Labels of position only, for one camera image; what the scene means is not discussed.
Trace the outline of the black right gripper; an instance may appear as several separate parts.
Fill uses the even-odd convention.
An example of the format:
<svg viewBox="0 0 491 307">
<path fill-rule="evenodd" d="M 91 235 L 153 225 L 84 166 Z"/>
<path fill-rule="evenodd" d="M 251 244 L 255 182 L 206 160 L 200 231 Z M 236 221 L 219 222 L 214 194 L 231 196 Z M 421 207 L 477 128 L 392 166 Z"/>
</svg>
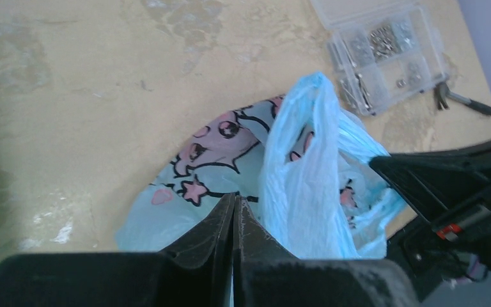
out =
<svg viewBox="0 0 491 307">
<path fill-rule="evenodd" d="M 491 140 L 454 150 L 372 158 L 417 213 L 388 243 L 387 259 L 419 300 L 441 283 L 480 283 L 491 274 Z"/>
</svg>

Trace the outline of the light blue plastic bag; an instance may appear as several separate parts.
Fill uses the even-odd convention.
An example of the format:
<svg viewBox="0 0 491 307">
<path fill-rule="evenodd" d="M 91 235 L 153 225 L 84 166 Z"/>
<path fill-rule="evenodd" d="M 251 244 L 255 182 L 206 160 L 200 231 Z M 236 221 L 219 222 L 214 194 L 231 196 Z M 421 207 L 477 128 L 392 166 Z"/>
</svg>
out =
<svg viewBox="0 0 491 307">
<path fill-rule="evenodd" d="M 381 259 L 405 202 L 369 162 L 387 156 L 320 72 L 285 95 L 202 126 L 132 204 L 119 249 L 159 251 L 206 218 L 225 194 L 299 258 Z"/>
</svg>

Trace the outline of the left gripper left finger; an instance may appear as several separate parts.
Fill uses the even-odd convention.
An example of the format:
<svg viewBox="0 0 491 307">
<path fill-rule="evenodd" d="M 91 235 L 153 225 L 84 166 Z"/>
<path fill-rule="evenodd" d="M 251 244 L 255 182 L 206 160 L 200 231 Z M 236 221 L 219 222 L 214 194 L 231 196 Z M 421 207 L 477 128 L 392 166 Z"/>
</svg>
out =
<svg viewBox="0 0 491 307">
<path fill-rule="evenodd" d="M 0 306 L 229 306 L 235 195 L 158 252 L 20 254 Z"/>
</svg>

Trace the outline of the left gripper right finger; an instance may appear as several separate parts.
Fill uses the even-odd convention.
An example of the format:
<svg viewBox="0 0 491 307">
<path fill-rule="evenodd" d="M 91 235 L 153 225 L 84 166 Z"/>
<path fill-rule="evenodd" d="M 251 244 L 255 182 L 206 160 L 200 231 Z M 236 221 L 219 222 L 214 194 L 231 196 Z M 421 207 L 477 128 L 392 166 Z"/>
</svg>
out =
<svg viewBox="0 0 491 307">
<path fill-rule="evenodd" d="M 404 271 L 390 260 L 301 260 L 234 198 L 234 306 L 419 306 Z"/>
</svg>

